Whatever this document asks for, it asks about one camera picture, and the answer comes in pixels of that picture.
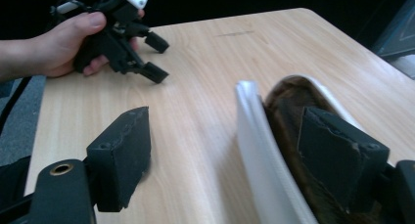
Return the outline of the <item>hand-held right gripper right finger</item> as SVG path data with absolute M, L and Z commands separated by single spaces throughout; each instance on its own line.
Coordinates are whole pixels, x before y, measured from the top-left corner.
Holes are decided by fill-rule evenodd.
M 372 186 L 387 166 L 388 147 L 334 113 L 306 107 L 298 152 L 310 174 L 343 209 L 372 208 Z

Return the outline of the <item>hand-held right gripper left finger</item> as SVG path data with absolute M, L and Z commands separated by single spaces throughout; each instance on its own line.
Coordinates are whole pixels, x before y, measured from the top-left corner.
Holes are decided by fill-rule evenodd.
M 101 212 L 127 208 L 151 160 L 149 108 L 122 113 L 88 147 L 87 163 L 98 181 L 93 191 Z

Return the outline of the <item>white pencil case brown lining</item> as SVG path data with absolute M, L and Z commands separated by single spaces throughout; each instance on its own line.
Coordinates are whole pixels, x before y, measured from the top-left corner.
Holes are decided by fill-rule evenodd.
M 365 132 L 318 81 L 290 75 L 266 98 L 258 95 L 255 82 L 241 81 L 236 96 L 238 145 L 261 224 L 404 223 L 392 187 L 394 169 L 389 159 L 374 180 L 375 202 L 367 212 L 343 209 L 301 161 L 298 141 L 306 107 L 334 113 Z

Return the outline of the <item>dark cabinet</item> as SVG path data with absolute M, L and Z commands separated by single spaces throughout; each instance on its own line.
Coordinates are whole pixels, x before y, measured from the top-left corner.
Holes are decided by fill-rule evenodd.
M 372 47 L 386 60 L 415 54 L 415 0 L 406 0 Z

